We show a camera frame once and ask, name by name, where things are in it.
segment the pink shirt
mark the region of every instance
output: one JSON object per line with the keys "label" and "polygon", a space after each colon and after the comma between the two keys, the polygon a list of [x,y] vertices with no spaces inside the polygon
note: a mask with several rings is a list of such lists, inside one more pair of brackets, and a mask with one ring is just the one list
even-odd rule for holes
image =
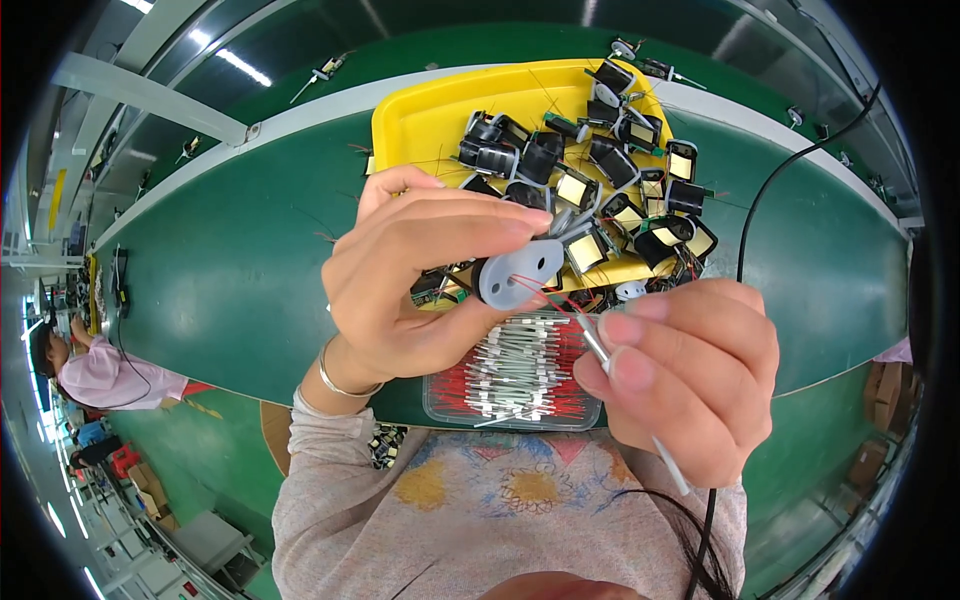
{"label": "pink shirt", "polygon": [[[57,380],[78,402],[94,408],[150,409],[157,408],[166,397],[183,398],[186,377],[132,354],[127,354],[127,358],[107,338],[98,335],[88,353],[74,356],[63,365]],[[149,388],[144,379],[150,382]]]}

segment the fingernail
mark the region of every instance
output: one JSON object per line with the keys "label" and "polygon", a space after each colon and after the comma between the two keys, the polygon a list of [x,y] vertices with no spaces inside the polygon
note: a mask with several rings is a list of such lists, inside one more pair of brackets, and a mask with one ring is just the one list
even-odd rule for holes
{"label": "fingernail", "polygon": [[543,296],[533,296],[528,301],[524,302],[517,309],[520,312],[526,312],[528,310],[537,310],[538,308],[543,308],[546,306],[546,298]]}
{"label": "fingernail", "polygon": [[523,211],[523,218],[534,227],[550,227],[553,223],[553,215],[538,208],[526,208]]}
{"label": "fingernail", "polygon": [[527,237],[534,234],[533,227],[526,221],[519,221],[517,219],[503,219],[503,230],[507,233],[515,233],[516,235],[525,235]]}
{"label": "fingernail", "polygon": [[600,334],[617,346],[636,346],[643,337],[643,322],[621,312],[606,312],[600,315]]}
{"label": "fingernail", "polygon": [[653,364],[636,348],[617,347],[610,362],[613,382],[627,392],[642,392],[653,382]]}
{"label": "fingernail", "polygon": [[627,302],[627,313],[657,323],[666,321],[670,301],[665,294],[647,294]]}

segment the green workbench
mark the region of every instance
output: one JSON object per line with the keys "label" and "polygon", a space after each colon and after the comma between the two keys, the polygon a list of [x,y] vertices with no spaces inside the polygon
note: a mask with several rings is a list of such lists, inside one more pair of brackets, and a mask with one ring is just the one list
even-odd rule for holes
{"label": "green workbench", "polygon": [[[557,26],[542,26],[544,38],[549,27]],[[403,53],[387,52],[390,44],[420,49],[406,63],[406,72],[419,70],[413,64],[422,62],[424,43],[443,44],[463,30],[430,32],[433,41],[421,33],[372,44],[351,55],[351,68],[331,84],[403,72]],[[523,52],[474,50],[468,56],[464,44],[451,54],[473,63],[599,55],[610,37],[579,30],[563,48],[531,44]],[[373,46],[381,60],[365,63]],[[725,65],[665,46],[655,56],[683,60],[690,77],[761,112],[782,106],[782,98]],[[248,100],[234,115],[259,119],[279,112],[300,84],[282,80],[260,106]],[[304,101],[313,99],[309,93]],[[788,153],[687,112],[668,109],[667,116],[674,134],[700,149],[697,181],[722,194],[704,209],[705,224],[720,238],[707,276],[733,276],[746,206]],[[335,331],[320,277],[330,244],[314,232],[329,228],[340,235],[352,225],[356,203],[350,196],[362,189],[365,159],[347,144],[370,146],[370,118],[358,113],[240,155],[123,228],[110,245],[130,253],[132,310],[120,325],[126,349],[189,377],[289,405]],[[778,327],[777,394],[844,372],[901,339],[905,275],[905,241],[850,188],[805,160],[784,172],[756,214],[745,272]],[[422,412],[419,380],[391,383],[372,405],[382,420],[439,425]]]}

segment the hair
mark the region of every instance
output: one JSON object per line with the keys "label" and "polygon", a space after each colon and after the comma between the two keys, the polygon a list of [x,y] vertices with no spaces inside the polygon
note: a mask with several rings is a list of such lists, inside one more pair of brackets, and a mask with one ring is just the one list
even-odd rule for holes
{"label": "hair", "polygon": [[39,325],[34,329],[34,332],[30,334],[30,362],[34,365],[34,372],[49,379],[50,382],[54,384],[54,387],[57,388],[57,392],[74,404],[86,410],[100,411],[101,409],[94,406],[88,406],[82,402],[78,402],[76,398],[72,397],[63,389],[63,386],[57,380],[57,370],[54,369],[53,363],[47,358],[47,352],[50,350],[50,334],[53,330],[54,327],[52,324],[44,323]]}
{"label": "hair", "polygon": [[664,513],[671,529],[677,534],[677,541],[680,543],[681,551],[684,553],[686,564],[690,568],[690,577],[696,577],[699,586],[712,600],[736,600],[736,594],[733,593],[733,586],[730,583],[730,575],[727,567],[720,561],[720,555],[714,549],[714,543],[719,546],[719,540],[713,535],[707,540],[707,555],[703,564],[699,564],[697,557],[697,546],[704,534],[703,521],[690,512],[683,504],[670,495],[657,492],[655,490],[624,490],[613,497],[615,500],[627,493],[646,493],[654,496],[654,503],[657,499],[665,500],[677,513],[672,515]]}

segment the worker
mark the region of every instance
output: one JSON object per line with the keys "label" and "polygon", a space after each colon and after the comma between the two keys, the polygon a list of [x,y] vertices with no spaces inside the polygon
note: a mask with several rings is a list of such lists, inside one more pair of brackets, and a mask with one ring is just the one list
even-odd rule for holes
{"label": "worker", "polygon": [[111,454],[123,447],[120,438],[110,436],[101,442],[91,444],[87,447],[75,450],[70,454],[70,467],[72,469],[94,467],[105,463]]}
{"label": "worker", "polygon": [[550,221],[444,189],[409,165],[368,179],[356,224],[322,271],[339,333],[294,394],[290,471],[273,516],[285,598],[682,598],[699,570],[711,488],[696,594],[736,597],[747,530],[740,472],[770,434],[780,360],[760,293],[746,285],[698,279],[601,317],[610,374],[586,354],[574,376],[606,404],[609,431],[411,429],[392,468],[372,466],[370,395],[395,377],[454,366],[513,314],[476,297],[417,311],[409,291],[420,272],[515,251]]}
{"label": "worker", "polygon": [[53,326],[42,324],[31,334],[31,360],[34,372],[55,380],[67,400],[85,409],[151,409],[166,397],[182,400],[214,389],[121,352],[104,336],[90,335],[79,315],[70,330],[87,352],[71,358],[70,347]]}
{"label": "worker", "polygon": [[73,444],[81,448],[102,442],[107,438],[107,431],[98,420],[87,423],[77,430],[74,430],[70,423],[67,423],[67,430],[70,432],[70,439]]}

